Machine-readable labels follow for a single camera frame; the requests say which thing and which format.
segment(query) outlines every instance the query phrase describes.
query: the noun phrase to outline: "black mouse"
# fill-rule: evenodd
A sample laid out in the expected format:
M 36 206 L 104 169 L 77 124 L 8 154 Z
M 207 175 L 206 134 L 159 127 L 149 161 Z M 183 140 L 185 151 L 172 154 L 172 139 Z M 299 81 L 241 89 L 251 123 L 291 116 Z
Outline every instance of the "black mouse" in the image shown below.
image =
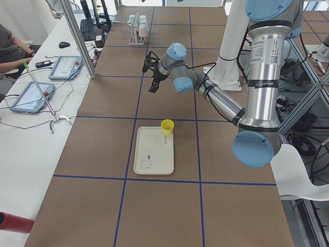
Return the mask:
M 70 43 L 62 41 L 61 43 L 59 43 L 58 47 L 59 48 L 65 48 L 65 47 L 68 47 L 70 45 L 71 45 Z

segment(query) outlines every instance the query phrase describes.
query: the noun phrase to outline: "red cylinder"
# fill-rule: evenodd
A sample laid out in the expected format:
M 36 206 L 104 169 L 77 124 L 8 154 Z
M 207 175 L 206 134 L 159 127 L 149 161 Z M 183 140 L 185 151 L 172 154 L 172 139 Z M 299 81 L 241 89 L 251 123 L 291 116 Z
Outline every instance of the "red cylinder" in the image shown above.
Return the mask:
M 30 233 L 34 220 L 0 212 L 0 230 Z

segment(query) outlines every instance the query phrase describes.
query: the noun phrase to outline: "blue cap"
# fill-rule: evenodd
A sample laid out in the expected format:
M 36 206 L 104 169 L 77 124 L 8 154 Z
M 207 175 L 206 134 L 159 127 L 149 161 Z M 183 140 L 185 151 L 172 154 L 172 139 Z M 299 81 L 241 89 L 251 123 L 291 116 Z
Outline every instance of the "blue cap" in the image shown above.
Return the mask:
M 290 40 L 293 38 L 296 38 L 300 35 L 300 32 L 302 31 L 302 27 L 296 28 L 293 31 L 291 31 L 290 34 L 287 35 L 287 37 L 285 38 L 286 40 Z
M 172 59 L 183 60 L 187 55 L 185 46 L 180 43 L 172 43 L 167 49 L 167 54 Z
M 247 0 L 246 14 L 254 22 L 269 21 L 285 11 L 293 0 Z
M 271 142 L 255 131 L 242 131 L 236 135 L 233 144 L 235 157 L 244 165 L 262 167 L 267 165 L 274 156 Z
M 186 93 L 193 88 L 193 82 L 188 77 L 178 77 L 173 81 L 176 92 Z

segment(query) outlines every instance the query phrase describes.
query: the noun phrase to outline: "white table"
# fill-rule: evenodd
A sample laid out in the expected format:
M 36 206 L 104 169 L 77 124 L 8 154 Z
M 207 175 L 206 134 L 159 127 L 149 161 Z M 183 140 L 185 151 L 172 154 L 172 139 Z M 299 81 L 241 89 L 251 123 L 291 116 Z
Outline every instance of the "white table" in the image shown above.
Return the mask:
M 76 15 L 77 22 L 84 15 Z M 58 44 L 66 41 L 70 47 L 59 49 Z M 69 31 L 65 18 L 62 18 L 51 32 L 38 53 L 29 64 L 30 69 L 35 69 L 35 63 L 48 60 L 44 56 L 69 56 L 79 55 L 77 46 Z M 33 72 L 37 81 L 49 82 L 50 70 Z M 9 94 L 19 94 L 31 80 L 26 74 L 17 80 Z M 55 88 L 63 81 L 52 81 Z M 58 115 L 68 117 L 76 116 L 89 84 L 87 69 L 81 68 L 77 77 L 71 82 L 74 91 L 62 107 Z M 71 91 L 71 86 L 66 82 L 52 96 L 50 104 L 54 110 L 62 105 L 65 97 Z M 8 97 L 9 105 L 14 98 Z M 6 107 L 5 101 L 0 103 L 0 108 Z M 21 127 L 34 126 L 52 120 L 50 112 L 37 115 L 13 113 L 9 109 L 0 110 L 2 122 Z M 71 130 L 67 121 L 60 121 L 53 125 L 54 134 L 51 134 L 49 123 L 28 130 L 17 129 L 0 124 L 0 211 L 35 219 L 47 191 L 49 182 L 61 156 L 65 142 Z M 22 247 L 28 234 L 0 231 L 0 246 Z

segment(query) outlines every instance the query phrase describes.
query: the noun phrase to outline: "keyboard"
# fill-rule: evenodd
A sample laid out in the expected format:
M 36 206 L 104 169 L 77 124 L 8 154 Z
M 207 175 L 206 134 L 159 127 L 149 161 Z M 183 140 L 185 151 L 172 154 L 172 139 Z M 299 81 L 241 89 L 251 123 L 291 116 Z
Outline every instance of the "keyboard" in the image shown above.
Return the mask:
M 80 22 L 80 32 L 83 41 L 91 41 L 95 39 L 94 35 L 94 19 L 82 19 Z

